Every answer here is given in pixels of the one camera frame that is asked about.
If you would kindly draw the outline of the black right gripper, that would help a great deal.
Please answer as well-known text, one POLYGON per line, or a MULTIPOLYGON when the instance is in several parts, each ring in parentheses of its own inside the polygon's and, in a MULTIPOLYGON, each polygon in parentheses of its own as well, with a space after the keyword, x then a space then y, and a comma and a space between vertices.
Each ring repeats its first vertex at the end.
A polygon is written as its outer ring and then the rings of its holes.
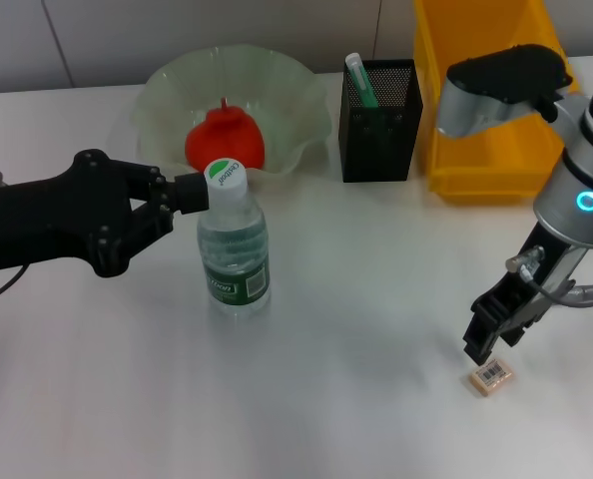
MULTIPOLYGON (((541 225, 534 227, 520 251, 536 246, 544 249, 544 258, 533 272, 533 278, 540 286, 558 292, 585 251, 558 239, 541 225)), ((464 352, 477 365, 484 365, 497 339, 515 346, 524 331, 538 322, 550 307, 551 303, 517 274, 506 273, 472 303, 473 316, 463 336, 464 352)))

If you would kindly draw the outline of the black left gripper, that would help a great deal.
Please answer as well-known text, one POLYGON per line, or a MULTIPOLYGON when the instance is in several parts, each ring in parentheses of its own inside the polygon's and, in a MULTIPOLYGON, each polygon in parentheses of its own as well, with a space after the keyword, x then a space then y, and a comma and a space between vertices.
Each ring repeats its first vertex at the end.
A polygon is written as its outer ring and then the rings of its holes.
POLYGON ((72 257, 118 276, 173 231, 175 213, 207 209, 200 174, 168 181, 159 167, 81 152, 54 178, 0 188, 0 269, 72 257), (130 198, 147 201, 131 213, 130 198))

